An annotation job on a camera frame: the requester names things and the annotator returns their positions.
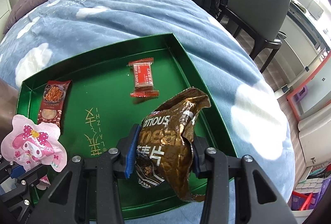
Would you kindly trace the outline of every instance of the cloud pattern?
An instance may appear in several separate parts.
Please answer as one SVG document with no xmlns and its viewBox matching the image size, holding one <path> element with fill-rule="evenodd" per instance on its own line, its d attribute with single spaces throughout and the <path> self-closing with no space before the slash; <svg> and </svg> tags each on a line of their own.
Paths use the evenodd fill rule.
<svg viewBox="0 0 331 224">
<path fill-rule="evenodd" d="M 22 19 L 27 18 L 31 13 L 33 13 L 35 10 L 37 9 L 37 7 L 35 7 L 33 10 L 31 10 L 30 12 L 28 12 L 27 14 L 25 14 Z"/>
<path fill-rule="evenodd" d="M 81 8 L 76 13 L 77 19 L 84 19 L 88 15 L 94 15 L 100 12 L 104 12 L 106 10 L 109 10 L 109 8 L 103 7 L 103 6 L 97 6 L 95 8 Z"/>
<path fill-rule="evenodd" d="M 7 39 L 7 36 L 5 36 L 5 37 L 1 40 L 1 42 L 0 42 L 0 46 L 6 41 L 6 39 Z"/>
<path fill-rule="evenodd" d="M 263 158 L 276 160 L 281 156 L 287 119 L 264 80 L 252 87 L 247 84 L 238 87 L 231 121 L 237 135 L 251 143 Z"/>
<path fill-rule="evenodd" d="M 60 0 L 55 0 L 54 2 L 47 4 L 46 7 L 54 6 L 54 5 L 56 5 L 57 3 L 59 3 L 59 2 L 60 2 Z"/>
<path fill-rule="evenodd" d="M 52 51 L 48 48 L 48 43 L 42 43 L 38 47 L 29 50 L 15 69 L 17 87 L 20 87 L 25 79 L 44 69 L 51 56 Z"/>
<path fill-rule="evenodd" d="M 19 38 L 21 38 L 25 33 L 27 33 L 30 29 L 31 29 L 31 27 L 33 26 L 33 25 L 35 25 L 36 24 L 36 22 L 38 21 L 40 19 L 40 17 L 36 17 L 36 18 L 34 18 L 33 20 L 32 20 L 32 22 L 30 22 L 30 23 L 28 23 L 26 26 L 24 26 L 24 28 L 21 30 L 21 31 L 19 31 L 19 33 L 17 34 L 17 39 L 19 39 Z"/>
</svg>

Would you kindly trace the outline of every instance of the brown snack bag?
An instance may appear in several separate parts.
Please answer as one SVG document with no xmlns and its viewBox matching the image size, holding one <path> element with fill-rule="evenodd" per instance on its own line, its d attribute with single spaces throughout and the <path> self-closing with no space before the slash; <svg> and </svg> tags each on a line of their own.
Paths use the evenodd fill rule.
<svg viewBox="0 0 331 224">
<path fill-rule="evenodd" d="M 62 108 L 71 80 L 50 80 L 44 90 L 38 113 L 37 124 L 41 122 L 55 123 L 60 127 Z"/>
<path fill-rule="evenodd" d="M 199 111 L 210 107 L 209 97 L 191 87 L 169 99 L 142 122 L 137 146 L 138 182 L 149 189 L 166 180 L 181 200 L 203 201 L 190 193 L 194 125 Z"/>
</svg>

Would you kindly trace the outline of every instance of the snack bag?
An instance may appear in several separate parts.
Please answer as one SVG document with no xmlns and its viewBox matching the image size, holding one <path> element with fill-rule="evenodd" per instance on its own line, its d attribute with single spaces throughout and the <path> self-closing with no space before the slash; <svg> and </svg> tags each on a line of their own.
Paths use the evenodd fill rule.
<svg viewBox="0 0 331 224">
<path fill-rule="evenodd" d="M 40 163 L 61 172 L 67 164 L 67 152 L 58 141 L 60 128 L 53 123 L 36 125 L 23 115 L 15 115 L 11 131 L 1 143 L 1 154 L 7 161 L 15 161 L 29 171 Z M 47 176 L 41 179 L 39 189 L 49 185 Z"/>
<path fill-rule="evenodd" d="M 149 189 L 166 180 L 181 200 L 205 199 L 204 195 L 190 193 L 188 178 L 193 161 L 194 125 L 199 111 L 210 105 L 204 92 L 191 87 L 143 120 L 135 164 L 142 187 Z"/>
<path fill-rule="evenodd" d="M 50 80 L 44 90 L 38 113 L 37 123 L 51 122 L 60 127 L 62 108 L 71 80 Z"/>
<path fill-rule="evenodd" d="M 145 58 L 138 61 L 129 62 L 128 66 L 133 67 L 134 91 L 131 97 L 151 97 L 158 96 L 158 90 L 154 89 L 151 64 L 153 58 Z"/>
</svg>

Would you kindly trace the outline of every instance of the red snack packet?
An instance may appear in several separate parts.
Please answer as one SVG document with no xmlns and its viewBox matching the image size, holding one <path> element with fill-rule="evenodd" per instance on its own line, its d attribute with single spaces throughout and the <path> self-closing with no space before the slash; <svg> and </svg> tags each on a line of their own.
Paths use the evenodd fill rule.
<svg viewBox="0 0 331 224">
<path fill-rule="evenodd" d="M 134 91 L 131 97 L 151 97 L 158 96 L 158 90 L 154 89 L 151 64 L 153 58 L 145 58 L 129 62 L 128 66 L 133 68 Z"/>
<path fill-rule="evenodd" d="M 51 122 L 60 127 L 63 103 L 70 82 L 71 80 L 64 82 L 50 80 L 47 82 L 40 104 L 37 124 Z"/>
</svg>

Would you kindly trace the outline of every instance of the pink bow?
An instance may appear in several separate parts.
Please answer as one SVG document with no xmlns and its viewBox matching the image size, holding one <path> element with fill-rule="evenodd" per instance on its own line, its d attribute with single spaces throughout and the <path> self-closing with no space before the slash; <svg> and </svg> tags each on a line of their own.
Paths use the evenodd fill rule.
<svg viewBox="0 0 331 224">
<path fill-rule="evenodd" d="M 25 125 L 24 129 L 23 129 L 23 139 L 27 139 L 27 138 L 33 136 L 32 131 L 33 131 L 33 129 L 29 125 Z M 46 145 L 47 139 L 48 139 L 48 134 L 44 133 L 44 132 L 40 132 L 39 136 L 37 137 L 39 144 L 41 144 L 42 146 Z"/>
</svg>

